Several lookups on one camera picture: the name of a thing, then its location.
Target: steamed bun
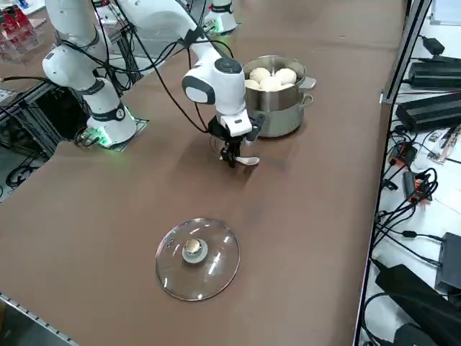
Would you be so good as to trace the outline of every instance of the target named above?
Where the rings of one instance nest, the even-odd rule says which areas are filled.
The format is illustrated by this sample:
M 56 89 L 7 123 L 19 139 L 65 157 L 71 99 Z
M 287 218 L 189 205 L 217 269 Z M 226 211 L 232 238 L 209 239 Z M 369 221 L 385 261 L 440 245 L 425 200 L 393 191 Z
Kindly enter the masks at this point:
M 250 89 L 259 90 L 259 83 L 257 81 L 252 80 L 252 79 L 246 79 L 245 80 L 245 87 L 250 88 Z
M 291 68 L 282 68 L 276 72 L 275 76 L 280 79 L 282 85 L 287 83 L 294 84 L 296 82 L 296 72 Z
M 257 67 L 250 73 L 250 79 L 261 83 L 264 78 L 269 77 L 270 75 L 271 73 L 264 67 Z
M 293 85 L 294 85 L 293 83 L 283 84 L 282 87 L 280 88 L 280 90 L 288 89 L 288 88 L 292 87 Z
M 264 78 L 259 86 L 261 87 L 261 90 L 265 92 L 276 92 L 277 90 L 280 90 L 282 84 L 277 77 L 269 76 Z

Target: glass lid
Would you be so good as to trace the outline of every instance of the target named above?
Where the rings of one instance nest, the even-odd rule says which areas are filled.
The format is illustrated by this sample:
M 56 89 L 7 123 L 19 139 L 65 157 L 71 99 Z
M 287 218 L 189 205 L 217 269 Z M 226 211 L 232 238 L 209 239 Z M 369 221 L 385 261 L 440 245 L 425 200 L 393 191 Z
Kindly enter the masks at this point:
M 240 247 L 222 221 L 196 218 L 174 227 L 156 254 L 157 278 L 164 290 L 183 301 L 211 298 L 236 276 Z

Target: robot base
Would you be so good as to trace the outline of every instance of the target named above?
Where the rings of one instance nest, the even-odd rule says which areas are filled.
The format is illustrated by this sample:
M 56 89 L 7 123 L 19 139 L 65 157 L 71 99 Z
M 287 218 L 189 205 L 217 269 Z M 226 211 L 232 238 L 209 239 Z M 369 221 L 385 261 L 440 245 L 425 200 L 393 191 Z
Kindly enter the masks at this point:
M 125 118 L 122 121 L 110 120 L 102 122 L 91 117 L 86 124 L 89 128 L 97 130 L 102 138 L 99 144 L 105 148 L 126 142 L 136 134 L 135 118 L 126 107 Z

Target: cable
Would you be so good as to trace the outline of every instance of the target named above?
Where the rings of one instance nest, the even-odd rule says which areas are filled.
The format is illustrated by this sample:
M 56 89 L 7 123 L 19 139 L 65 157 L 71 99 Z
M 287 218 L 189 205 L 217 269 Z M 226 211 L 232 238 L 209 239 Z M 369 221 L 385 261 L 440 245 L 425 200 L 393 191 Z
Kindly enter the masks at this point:
M 219 40 L 204 40 L 204 41 L 194 42 L 194 44 L 198 44 L 198 43 L 219 43 L 219 44 L 223 45 L 229 51 L 230 57 L 233 59 L 233 53 L 232 53 L 231 48 L 227 44 L 222 42 L 222 41 L 219 41 Z
M 392 240 L 393 242 L 395 242 L 398 246 L 403 247 L 405 250 L 407 250 L 408 252 L 410 252 L 414 256 L 418 257 L 421 261 L 429 263 L 430 265 L 434 265 L 435 267 L 441 267 L 442 266 L 442 264 L 439 261 L 436 261 L 435 259 L 431 259 L 431 258 L 428 258 L 428 257 L 425 257 L 425 256 L 421 256 L 418 252 L 415 252 L 412 249 L 410 249 L 409 247 L 407 247 L 406 245 L 400 243 L 399 241 L 397 241 L 396 239 L 391 237 L 389 234 L 384 233 L 384 235 L 386 237 L 388 237 L 390 240 Z
M 402 171 L 402 169 L 404 169 L 405 166 L 400 166 L 399 169 L 397 169 L 390 177 L 388 177 L 386 180 L 389 180 L 391 181 L 392 178 L 394 178 L 398 173 L 400 173 Z
M 200 18 L 199 18 L 199 27 L 202 26 L 202 20 L 203 20 L 203 16 L 205 14 L 205 9 L 207 8 L 207 0 L 203 0 L 203 8 L 202 8 L 202 13 L 200 14 Z
M 17 189 L 26 179 L 22 177 L 23 174 L 29 173 L 32 174 L 38 167 L 32 167 L 30 164 L 36 159 L 35 154 L 30 154 L 27 156 L 18 167 L 14 168 L 13 170 L 8 173 L 6 177 L 5 184 L 6 186 L 12 188 L 13 190 Z
M 99 60 L 98 58 L 95 58 L 94 56 L 92 56 L 91 54 L 89 54 L 88 52 L 86 52 L 85 50 L 81 49 L 79 46 L 77 45 L 74 45 L 72 42 L 69 42 L 67 40 L 62 40 L 63 43 L 65 43 L 68 47 L 74 49 L 74 50 L 77 50 L 78 52 L 84 54 L 85 56 L 87 56 L 88 58 L 92 59 L 94 62 L 98 63 L 100 66 L 102 67 L 105 67 L 105 62 L 102 61 L 102 60 Z M 138 70 L 128 70 L 126 68 L 120 68 L 120 67 L 116 67 L 116 66 L 113 66 L 113 65 L 109 65 L 109 67 L 113 70 L 113 71 L 117 71 L 117 72 L 120 72 L 121 74 L 136 74 L 136 73 L 140 73 L 140 72 L 144 72 L 144 71 L 147 71 L 147 70 L 150 70 L 151 68 L 153 68 L 155 66 L 155 64 L 160 64 L 160 63 L 163 63 L 164 60 L 168 57 L 168 55 L 171 53 L 171 51 L 176 47 L 176 45 L 178 44 L 177 41 L 174 41 L 174 42 L 171 42 L 169 43 L 160 53 L 160 55 L 158 56 L 158 58 L 156 59 L 155 62 L 153 62 L 151 65 L 145 67 L 145 68 L 142 68 L 142 69 L 138 69 Z M 165 53 L 165 51 L 170 48 L 171 46 L 173 45 L 173 48 L 166 54 L 166 57 L 160 61 L 161 59 L 161 56 Z
M 414 298 L 414 297 L 410 297 L 410 296 L 405 296 L 405 295 L 402 295 L 402 294 L 397 294 L 397 293 L 388 293 L 388 292 L 382 292 L 382 293 L 376 293 L 375 295 L 369 297 L 364 305 L 363 305 L 363 308 L 362 308 L 362 312 L 361 312 L 361 325 L 362 325 L 362 328 L 363 330 L 367 333 L 367 335 L 369 335 L 369 338 L 371 340 L 377 340 L 379 342 L 379 345 L 391 345 L 391 343 L 389 343 L 388 341 L 386 340 L 383 340 L 383 339 L 380 339 L 379 337 L 377 337 L 376 335 L 374 335 L 370 329 L 368 328 L 367 326 L 367 322 L 365 320 L 365 311 L 367 310 L 367 307 L 370 305 L 370 303 L 375 300 L 376 298 L 379 298 L 379 297 L 383 297 L 383 296 L 389 296 L 390 298 L 401 298 L 401 299 L 406 299 L 407 301 L 410 301 L 412 303 L 415 303 L 415 304 L 418 304 L 420 306 L 423 306 L 425 307 L 426 309 L 430 309 L 434 312 L 437 312 L 439 315 L 441 316 L 444 316 L 445 318 L 448 318 L 448 319 L 451 319 L 459 324 L 461 324 L 461 317 L 456 317 L 454 316 L 453 314 L 448 314 L 446 312 L 443 312 L 437 308 L 434 308 L 432 305 L 429 305 L 423 301 L 420 301 L 418 300 L 417 298 Z
M 444 242 L 443 238 L 440 236 L 434 236 L 432 234 L 421 234 L 421 233 L 416 233 L 415 231 L 396 231 L 395 229 L 392 229 L 391 227 L 383 226 L 381 223 L 377 224 L 379 227 L 382 227 L 384 229 L 388 229 L 389 232 L 392 232 L 394 234 L 400 234 L 401 236 L 407 238 L 407 239 L 415 239 L 416 237 L 424 237 L 424 238 L 429 238 L 435 241 L 440 241 L 441 243 Z
M 115 3 L 116 5 L 119 6 L 119 8 L 120 8 L 120 13 L 121 13 L 122 16 L 125 18 L 125 20 L 126 20 L 127 22 L 129 22 L 128 17 L 127 17 L 126 14 L 124 13 L 124 11 L 123 11 L 123 9 L 120 7 L 120 5 L 118 4 L 118 0 L 114 0 L 114 3 Z M 207 130 L 203 130 L 203 129 L 201 129 L 199 126 L 197 126 L 197 124 L 195 124 L 195 122 L 190 118 L 190 116 L 188 116 L 187 113 L 182 109 L 181 105 L 176 101 L 176 99 L 173 97 L 173 95 L 172 95 L 171 92 L 169 91 L 168 87 L 166 86 L 164 79 L 163 79 L 162 76 L 160 75 L 160 72 L 158 71 L 158 69 L 157 69 L 157 67 L 156 67 L 156 64 L 153 62 L 152 57 L 149 55 L 149 53 L 148 53 L 146 47 L 144 46 L 143 42 L 142 42 L 141 39 L 139 38 L 138 33 L 137 33 L 136 31 L 133 31 L 133 33 L 135 34 L 136 39 L 138 40 L 139 45 L 141 46 L 141 48 L 143 49 L 144 53 L 146 54 L 147 59 L 149 59 L 149 61 L 152 63 L 153 69 L 154 69 L 155 72 L 157 73 L 158 80 L 160 81 L 161 85 L 164 87 L 165 92 L 168 94 L 168 96 L 170 97 L 171 101 L 173 101 L 173 103 L 178 107 L 178 109 L 181 111 L 181 113 L 186 117 L 186 119 L 187 119 L 196 129 L 198 129 L 198 131 L 200 131 L 201 133 L 208 133 Z
M 384 173 L 382 173 L 382 177 L 385 177 L 385 175 L 386 175 L 387 173 L 389 173 L 390 169 L 391 169 L 392 167 L 394 167 L 394 165 L 395 165 L 395 163 L 394 163 L 394 164 L 391 164 L 391 165 L 384 171 Z
M 430 154 L 438 155 L 437 153 L 434 153 L 431 149 L 429 149 L 427 146 L 425 146 L 425 145 L 422 144 L 422 143 L 415 142 L 415 144 L 418 144 L 418 145 L 421 146 L 421 148 L 420 148 L 419 150 L 421 150 L 422 148 L 425 148 Z M 455 159 L 451 159 L 451 158 L 449 158 L 449 157 L 445 157 L 445 161 L 453 162 L 454 164 L 461 164 L 461 161 L 458 161 L 458 160 L 455 160 Z
M 93 5 L 93 9 L 94 9 L 94 12 L 96 13 L 96 17 L 98 18 L 99 26 L 101 27 L 102 37 L 104 38 L 104 44 L 106 45 L 106 64 L 109 65 L 109 45 L 107 44 L 106 32 L 104 31 L 104 28 L 102 26 L 101 17 L 99 16 L 98 9 L 96 8 L 96 4 L 94 3 L 94 1 L 91 1 L 91 4 Z
M 48 78 L 45 77 L 36 77 L 36 76 L 10 76 L 10 77 L 4 77 L 0 78 L 0 83 L 4 81 L 18 81 L 20 79 L 34 79 L 36 81 L 44 81 L 45 83 L 49 83 L 54 85 L 55 87 L 62 87 L 61 85 L 57 85 L 54 81 L 49 80 Z
M 189 70 L 192 68 L 192 59 L 190 56 L 190 49 L 187 48 L 187 60 L 189 62 Z M 205 125 L 205 122 L 202 119 L 202 115 L 200 114 L 199 106 L 197 105 L 196 102 L 194 102 L 195 110 L 197 111 L 197 115 L 199 116 L 200 122 L 202 123 L 203 127 L 206 129 L 207 126 Z
M 410 208 L 404 208 L 402 211 L 398 212 L 397 215 L 394 215 L 395 213 L 397 213 L 397 210 L 399 210 L 405 203 L 409 202 L 409 199 L 413 197 L 414 195 L 414 191 L 410 194 L 410 196 L 408 196 L 393 212 L 391 212 L 388 216 L 388 218 L 386 219 L 386 221 L 384 223 L 382 223 L 383 226 L 387 227 L 392 221 L 394 221 L 395 219 L 399 218 L 400 216 L 402 216 L 404 213 L 406 213 L 408 210 L 410 209 L 413 209 L 412 210 L 412 213 L 410 216 L 404 218 L 403 220 L 400 220 L 396 223 L 394 223 L 392 226 L 389 226 L 389 228 L 393 228 L 395 227 L 396 225 L 398 225 L 399 223 L 405 221 L 405 220 L 408 220 L 411 216 L 414 215 L 414 213 L 416 212 L 416 205 L 421 202 L 422 200 L 426 199 L 428 196 L 432 195 L 435 190 L 438 188 L 439 186 L 439 183 L 437 182 L 437 172 L 435 171 L 435 169 L 433 168 L 430 168 L 430 169 L 427 169 L 426 171 L 423 171 L 422 173 L 419 173 L 419 174 L 426 174 L 428 171 L 433 171 L 434 172 L 434 180 L 432 182 L 430 182 L 427 186 L 428 188 L 428 191 L 426 191 L 422 196 L 419 196 L 419 199 L 416 201 L 416 202 L 411 202 L 411 204 L 408 206 Z M 379 233 L 381 232 L 381 230 L 378 230 L 377 234 L 376 234 L 376 239 L 377 237 L 379 236 Z M 381 232 L 383 233 L 382 237 L 379 238 L 378 240 L 376 240 L 376 242 L 372 245 L 372 249 L 374 249 L 383 239 L 386 235 L 389 234 L 389 230 L 387 229 L 386 231 L 384 232 Z

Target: metal frame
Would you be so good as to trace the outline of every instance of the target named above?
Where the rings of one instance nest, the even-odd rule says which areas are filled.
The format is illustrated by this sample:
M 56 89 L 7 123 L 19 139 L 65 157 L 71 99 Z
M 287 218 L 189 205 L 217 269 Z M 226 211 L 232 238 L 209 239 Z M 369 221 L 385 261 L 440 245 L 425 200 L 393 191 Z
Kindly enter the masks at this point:
M 392 105 L 397 97 L 400 83 L 405 75 L 416 40 L 426 18 L 432 0 L 414 0 L 410 14 L 403 28 L 402 40 L 398 47 L 397 57 L 394 60 L 390 78 L 382 93 L 382 103 Z
M 43 321 L 40 317 L 34 315 L 32 312 L 27 310 L 25 307 L 20 305 L 18 302 L 13 301 L 12 299 L 8 298 L 2 293 L 0 293 L 0 300 L 2 300 L 5 304 L 11 306 L 13 309 L 18 310 L 21 314 L 24 314 L 25 316 L 29 317 L 31 320 L 37 322 L 40 326 L 42 326 L 49 332 L 53 333 L 55 336 L 59 337 L 64 342 L 67 342 L 68 344 L 72 346 L 78 346 L 78 344 L 75 341 L 73 341 L 70 337 L 62 333 L 60 330 L 54 329 L 52 326 L 50 326 L 48 323 Z

